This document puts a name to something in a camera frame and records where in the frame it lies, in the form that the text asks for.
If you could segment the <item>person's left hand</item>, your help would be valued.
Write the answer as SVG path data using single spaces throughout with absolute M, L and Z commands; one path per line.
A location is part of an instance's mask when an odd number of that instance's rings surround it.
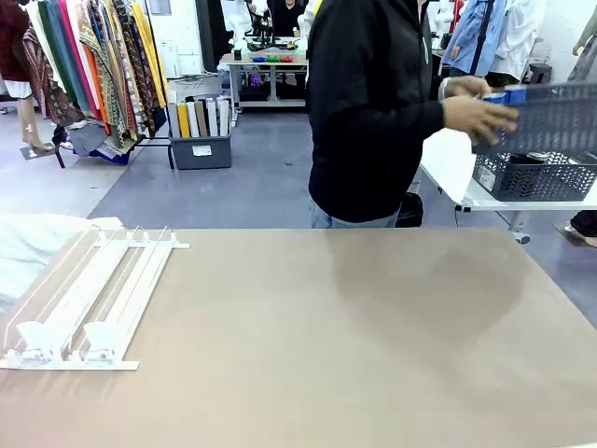
M 449 77 L 444 88 L 445 98 L 455 96 L 483 97 L 492 92 L 492 88 L 484 78 L 474 76 Z

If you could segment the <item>person's right hand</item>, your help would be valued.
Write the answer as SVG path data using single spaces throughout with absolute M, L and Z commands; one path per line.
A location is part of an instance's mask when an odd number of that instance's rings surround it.
M 498 129 L 514 132 L 517 128 L 517 109 L 489 103 L 468 96 L 455 96 L 441 102 L 444 127 L 466 133 L 474 142 L 481 140 L 497 145 Z

